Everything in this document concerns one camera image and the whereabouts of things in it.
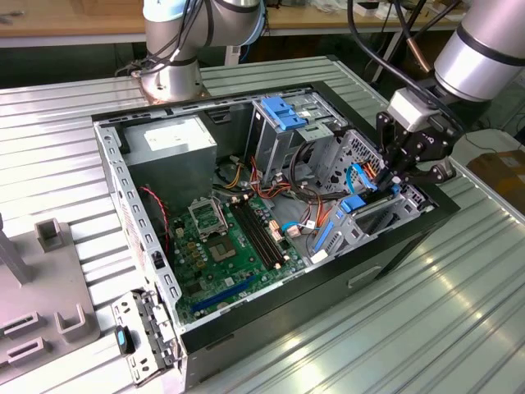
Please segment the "cardboard box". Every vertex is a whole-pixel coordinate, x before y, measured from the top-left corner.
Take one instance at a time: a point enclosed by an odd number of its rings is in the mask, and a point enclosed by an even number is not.
[[[467,168],[525,214],[525,152],[484,153]]]
[[[91,16],[142,16],[144,0],[80,0]]]

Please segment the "red wire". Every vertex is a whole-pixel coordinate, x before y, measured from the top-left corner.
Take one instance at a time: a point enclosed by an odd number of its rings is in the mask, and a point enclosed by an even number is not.
[[[168,247],[168,244],[170,243],[170,238],[167,234],[167,216],[166,216],[166,211],[164,210],[164,204],[162,203],[161,199],[159,199],[157,195],[153,193],[147,187],[141,186],[139,189],[144,190],[146,193],[149,193],[149,195],[151,195],[155,199],[155,201],[157,201],[157,204],[161,209],[162,218],[164,219],[164,231],[166,232],[166,244],[164,246],[164,251],[167,253],[167,247]]]

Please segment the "ram slot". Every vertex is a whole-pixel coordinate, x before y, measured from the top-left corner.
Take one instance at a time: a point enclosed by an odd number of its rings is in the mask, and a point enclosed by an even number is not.
[[[272,238],[247,204],[231,205],[231,212],[267,269],[284,263]]]

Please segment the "blue pcie slot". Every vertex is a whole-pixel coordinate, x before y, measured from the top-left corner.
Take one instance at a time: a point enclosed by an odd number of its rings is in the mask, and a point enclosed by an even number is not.
[[[251,277],[247,278],[243,282],[230,287],[229,289],[226,289],[224,291],[221,291],[219,294],[214,295],[213,297],[210,297],[206,300],[199,301],[197,304],[193,305],[191,307],[191,313],[197,312],[201,309],[206,309],[212,305],[218,304],[219,302],[225,300],[226,298],[230,298],[234,296],[235,294],[239,294],[241,291],[246,290],[249,287],[249,284],[255,280],[255,275],[252,275]]]

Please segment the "aluminum extrusion table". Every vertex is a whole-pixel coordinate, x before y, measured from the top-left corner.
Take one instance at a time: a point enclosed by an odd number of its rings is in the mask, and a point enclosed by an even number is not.
[[[326,57],[204,69],[203,78],[211,94],[324,80],[371,123],[385,106]],[[129,78],[0,91],[5,232],[51,217],[70,223],[103,332],[0,392],[135,390],[109,304],[143,278],[108,196],[89,115],[146,104]],[[461,212],[399,269],[193,392],[523,392],[523,217],[459,169],[464,176],[441,188]]]

